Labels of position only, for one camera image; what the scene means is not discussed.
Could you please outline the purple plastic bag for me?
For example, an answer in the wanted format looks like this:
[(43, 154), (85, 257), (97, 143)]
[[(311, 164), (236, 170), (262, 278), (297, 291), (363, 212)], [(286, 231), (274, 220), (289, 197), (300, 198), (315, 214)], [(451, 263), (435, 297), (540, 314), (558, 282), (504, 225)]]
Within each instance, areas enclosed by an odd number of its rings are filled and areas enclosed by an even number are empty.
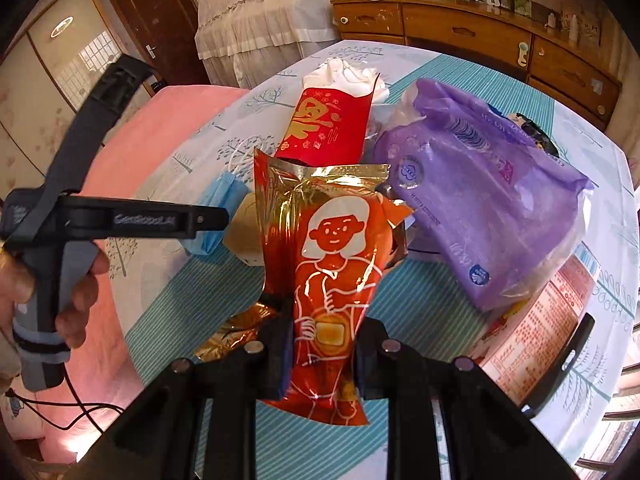
[(372, 158), (482, 311), (532, 296), (586, 234), (590, 179), (449, 84), (410, 84)]

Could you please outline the dark wooden door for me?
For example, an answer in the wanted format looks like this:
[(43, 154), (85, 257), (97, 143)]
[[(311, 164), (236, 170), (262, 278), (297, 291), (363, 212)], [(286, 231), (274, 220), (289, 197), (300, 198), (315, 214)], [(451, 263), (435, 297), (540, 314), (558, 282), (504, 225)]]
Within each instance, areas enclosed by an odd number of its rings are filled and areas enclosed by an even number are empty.
[(193, 0), (110, 0), (134, 44), (171, 86), (208, 84), (198, 57)]

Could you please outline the pink chair cushion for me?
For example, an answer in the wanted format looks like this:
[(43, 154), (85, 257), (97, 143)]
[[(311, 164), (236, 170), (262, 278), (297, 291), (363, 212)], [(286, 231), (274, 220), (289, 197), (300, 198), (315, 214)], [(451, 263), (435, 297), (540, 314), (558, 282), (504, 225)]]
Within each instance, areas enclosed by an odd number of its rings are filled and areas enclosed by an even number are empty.
[[(167, 206), (130, 197), (182, 142), (244, 93), (202, 84), (167, 87), (118, 130), (92, 164), (82, 193), (93, 203), (87, 216), (100, 243), (132, 245), (138, 235), (195, 236), (203, 206), (184, 206), (177, 214)], [(120, 327), (110, 280), (99, 278), (90, 296), (96, 307), (88, 323), (75, 330), (87, 342), (70, 360), (70, 378), (82, 396), (105, 404), (93, 415), (107, 424), (115, 417), (111, 406), (128, 404), (140, 392), (141, 380)]]

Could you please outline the red envelope packet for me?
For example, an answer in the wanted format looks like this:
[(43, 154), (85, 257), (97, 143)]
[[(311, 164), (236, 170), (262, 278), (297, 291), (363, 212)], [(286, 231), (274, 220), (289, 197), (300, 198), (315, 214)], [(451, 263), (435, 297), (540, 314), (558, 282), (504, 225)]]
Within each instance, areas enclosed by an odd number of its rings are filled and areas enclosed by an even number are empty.
[(309, 167), (360, 162), (378, 77), (363, 96), (306, 86), (274, 157)]

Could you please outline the orange gold snack bag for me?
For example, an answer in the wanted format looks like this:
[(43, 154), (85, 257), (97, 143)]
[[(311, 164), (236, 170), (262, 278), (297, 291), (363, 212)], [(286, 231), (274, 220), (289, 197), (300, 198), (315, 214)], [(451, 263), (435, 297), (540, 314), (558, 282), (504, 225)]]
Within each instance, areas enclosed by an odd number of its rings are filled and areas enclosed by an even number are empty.
[(256, 216), (265, 281), (262, 298), (233, 315), (196, 350), (220, 360), (257, 338), (277, 315), (293, 319), (293, 369), (274, 407), (335, 426), (364, 426), (352, 378), (355, 340), (410, 216), (378, 189), (386, 164), (305, 167), (254, 153)]

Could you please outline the strawberry milk carton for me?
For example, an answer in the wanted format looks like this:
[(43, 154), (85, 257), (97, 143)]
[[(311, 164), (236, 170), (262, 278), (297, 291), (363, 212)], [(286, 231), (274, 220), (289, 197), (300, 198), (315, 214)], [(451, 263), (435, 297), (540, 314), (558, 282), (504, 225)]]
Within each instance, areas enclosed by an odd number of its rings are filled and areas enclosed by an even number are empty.
[(516, 405), (525, 404), (574, 335), (600, 270), (590, 248), (579, 244), (540, 292), (495, 318), (469, 350)]

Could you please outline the white lace covered cabinet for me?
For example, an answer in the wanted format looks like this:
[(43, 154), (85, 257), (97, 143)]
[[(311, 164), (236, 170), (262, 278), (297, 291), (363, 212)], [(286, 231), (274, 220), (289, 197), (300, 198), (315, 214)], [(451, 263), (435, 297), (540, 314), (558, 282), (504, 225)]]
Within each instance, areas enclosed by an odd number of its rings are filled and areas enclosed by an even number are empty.
[(335, 44), (332, 0), (198, 0), (194, 41), (212, 84), (251, 89)]

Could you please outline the black clip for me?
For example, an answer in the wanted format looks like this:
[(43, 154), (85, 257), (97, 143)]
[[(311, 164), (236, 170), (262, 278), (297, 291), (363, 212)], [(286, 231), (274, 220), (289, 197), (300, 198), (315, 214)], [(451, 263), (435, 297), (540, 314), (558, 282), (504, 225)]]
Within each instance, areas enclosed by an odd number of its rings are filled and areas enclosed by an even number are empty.
[(558, 391), (580, 352), (585, 348), (595, 325), (596, 320), (593, 316), (585, 313), (552, 365), (523, 401), (521, 412), (528, 419), (535, 418)]

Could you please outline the black gold wrapper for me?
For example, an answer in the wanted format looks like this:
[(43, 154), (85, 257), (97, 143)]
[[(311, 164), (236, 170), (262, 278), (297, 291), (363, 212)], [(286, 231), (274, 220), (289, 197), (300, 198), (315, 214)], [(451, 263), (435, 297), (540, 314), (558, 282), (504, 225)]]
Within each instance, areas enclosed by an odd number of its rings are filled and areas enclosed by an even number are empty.
[(511, 122), (519, 126), (528, 136), (530, 136), (535, 142), (538, 148), (544, 150), (549, 155), (556, 158), (560, 157), (560, 153), (556, 145), (551, 140), (550, 136), (544, 132), (536, 122), (520, 113), (511, 113), (508, 115)]

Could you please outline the blue face mask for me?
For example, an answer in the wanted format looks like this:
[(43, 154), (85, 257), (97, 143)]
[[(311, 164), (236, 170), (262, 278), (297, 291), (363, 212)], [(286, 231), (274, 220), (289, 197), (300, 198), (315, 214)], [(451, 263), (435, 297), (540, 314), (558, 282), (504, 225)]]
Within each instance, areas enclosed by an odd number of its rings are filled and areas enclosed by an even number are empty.
[(229, 171), (222, 172), (198, 199), (204, 207), (203, 220), (196, 222), (195, 237), (183, 240), (182, 247), (194, 256), (210, 256), (247, 194), (248, 187), (241, 179)]

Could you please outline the wooden desk with drawers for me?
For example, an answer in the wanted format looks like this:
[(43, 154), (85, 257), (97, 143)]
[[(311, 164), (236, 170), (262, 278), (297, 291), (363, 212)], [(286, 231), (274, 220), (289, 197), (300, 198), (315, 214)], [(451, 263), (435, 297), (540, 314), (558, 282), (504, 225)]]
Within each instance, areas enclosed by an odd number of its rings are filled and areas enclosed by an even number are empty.
[(343, 39), (404, 44), (464, 58), (525, 82), (600, 130), (622, 84), (596, 49), (507, 10), (463, 0), (333, 0)]

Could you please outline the patterned teal white tablecloth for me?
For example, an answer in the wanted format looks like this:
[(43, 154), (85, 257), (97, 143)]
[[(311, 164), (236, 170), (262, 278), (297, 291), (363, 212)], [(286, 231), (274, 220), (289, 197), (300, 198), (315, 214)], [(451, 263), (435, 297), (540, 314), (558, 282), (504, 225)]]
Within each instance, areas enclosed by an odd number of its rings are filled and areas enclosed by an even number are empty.
[[(636, 319), (639, 235), (634, 184), (624, 152), (601, 131), (541, 92), (484, 66), (394, 44), (344, 40), (281, 70), (215, 115), (168, 156), (136, 197), (197, 202), (224, 170), (247, 185), (254, 146), (272, 153), (293, 114), (302, 78), (327, 58), (374, 68), (397, 103), (410, 84), (432, 78), (470, 92), (503, 114), (541, 126), (561, 158), (594, 183), (585, 243), (601, 273), (587, 312), (589, 340), (559, 391), (533, 422), (573, 465), (608, 409)], [(258, 299), (264, 271), (224, 246), (190, 257), (174, 240), (107, 242), (112, 291), (130, 356), (148, 384), (172, 359), (193, 356), (229, 316)], [(450, 361), (484, 332), (485, 318), (442, 263), (409, 259), (384, 278), (369, 312), (429, 358)], [(384, 479), (386, 402), (367, 402), (370, 425), (308, 422), (258, 404), (258, 479)]]

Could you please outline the white paper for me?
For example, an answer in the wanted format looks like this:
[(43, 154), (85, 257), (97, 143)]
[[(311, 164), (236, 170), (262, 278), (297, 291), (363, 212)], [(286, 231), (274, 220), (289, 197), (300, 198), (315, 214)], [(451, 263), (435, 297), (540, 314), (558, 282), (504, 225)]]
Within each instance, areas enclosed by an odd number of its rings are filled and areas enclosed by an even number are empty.
[(327, 58), (303, 78), (303, 89), (334, 89), (360, 98), (373, 94), (374, 104), (390, 96), (381, 73), (373, 67), (357, 67), (342, 58)]

